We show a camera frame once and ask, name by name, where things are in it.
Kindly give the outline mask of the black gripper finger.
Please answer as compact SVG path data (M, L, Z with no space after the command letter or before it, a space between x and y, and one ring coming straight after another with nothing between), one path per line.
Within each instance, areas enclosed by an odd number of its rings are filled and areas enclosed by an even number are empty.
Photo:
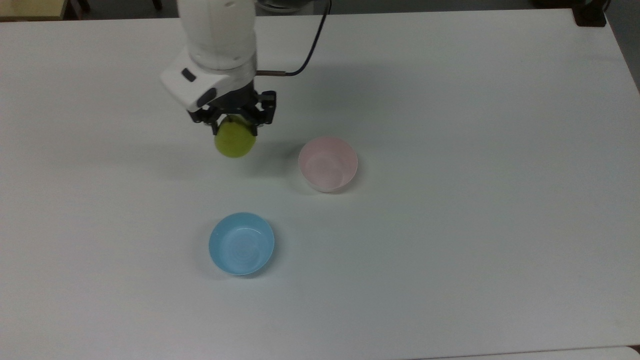
M191 120L196 124L204 124L209 126L213 135L218 134L219 125L218 120L222 116L222 112L217 107L208 107L197 109L194 112L189 112Z
M249 122L254 137L258 136L258 128L273 123L276 109L276 91L251 92L249 102L245 105L245 120Z

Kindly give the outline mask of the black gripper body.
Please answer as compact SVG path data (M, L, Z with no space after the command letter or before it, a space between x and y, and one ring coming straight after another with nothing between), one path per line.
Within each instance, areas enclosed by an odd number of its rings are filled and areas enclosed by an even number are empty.
M214 90L210 89L201 96L199 109L217 108L222 114L233 114L245 118L245 105L249 103L250 94L256 91L254 84L247 84L224 95L213 97Z

